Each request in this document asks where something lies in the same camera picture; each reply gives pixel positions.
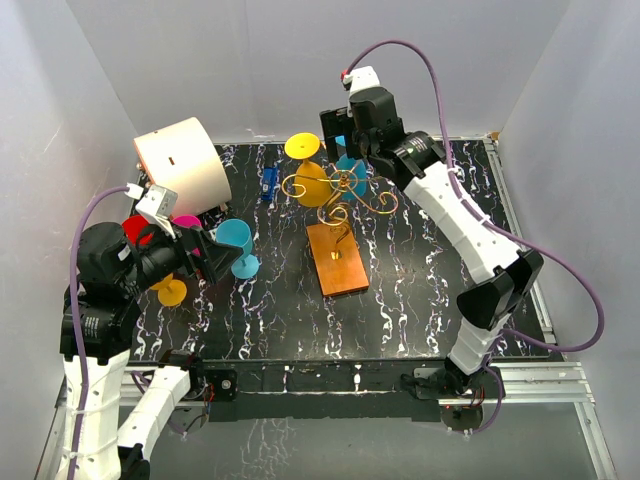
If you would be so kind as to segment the teal wine glass back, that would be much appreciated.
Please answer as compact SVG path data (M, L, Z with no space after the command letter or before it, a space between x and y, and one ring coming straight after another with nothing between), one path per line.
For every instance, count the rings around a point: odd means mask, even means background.
M346 171L350 180L349 186L344 187L342 199L355 201L357 197L362 198L367 193L367 170L362 159L354 159L345 152L346 141L344 136L336 137L335 141L344 150L336 162L336 168Z

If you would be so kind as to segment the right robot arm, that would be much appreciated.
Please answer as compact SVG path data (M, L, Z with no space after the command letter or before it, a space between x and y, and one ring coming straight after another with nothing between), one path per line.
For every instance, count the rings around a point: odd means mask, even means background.
M347 106L321 112L320 120L330 159L337 157L336 137L343 137L347 154L367 161L424 210L466 265L473 284L456 299L457 339L443 367L417 383L440 394L471 395L490 350L533 286L542 256L494 232L457 179L448 143L406 132L387 89L360 89Z

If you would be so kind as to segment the red wine glass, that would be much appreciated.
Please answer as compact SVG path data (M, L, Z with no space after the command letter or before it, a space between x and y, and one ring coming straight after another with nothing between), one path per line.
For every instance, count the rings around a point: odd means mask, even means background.
M151 234L141 236L141 232L148 225L149 222L141 215L130 216L122 223L123 230L129 241L139 246L147 245L152 239Z

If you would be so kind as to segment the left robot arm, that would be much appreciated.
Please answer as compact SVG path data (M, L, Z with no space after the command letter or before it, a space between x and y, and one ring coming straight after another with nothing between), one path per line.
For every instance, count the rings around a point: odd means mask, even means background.
M100 222L74 244L60 338L67 411L59 479L149 478L151 453L173 411L205 390L197 355L169 350L134 410L119 419L139 296L176 272L216 283L242 254L200 227L170 236L153 226L148 234L150 242L137 246L121 224Z

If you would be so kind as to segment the light blue wine glass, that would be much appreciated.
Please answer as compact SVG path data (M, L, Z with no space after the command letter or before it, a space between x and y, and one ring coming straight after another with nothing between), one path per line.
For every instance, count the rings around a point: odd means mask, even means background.
M237 279L247 280L258 273L260 262L253 254L253 234L246 222L236 218L225 220L217 227L215 237L218 243L242 250L241 256L231 266Z

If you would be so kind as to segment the pink wine glass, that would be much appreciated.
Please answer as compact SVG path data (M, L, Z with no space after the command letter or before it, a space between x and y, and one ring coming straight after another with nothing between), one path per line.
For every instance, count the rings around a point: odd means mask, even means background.
M177 226L191 228L194 226L201 227L201 220L194 215L181 215L173 218L173 223Z

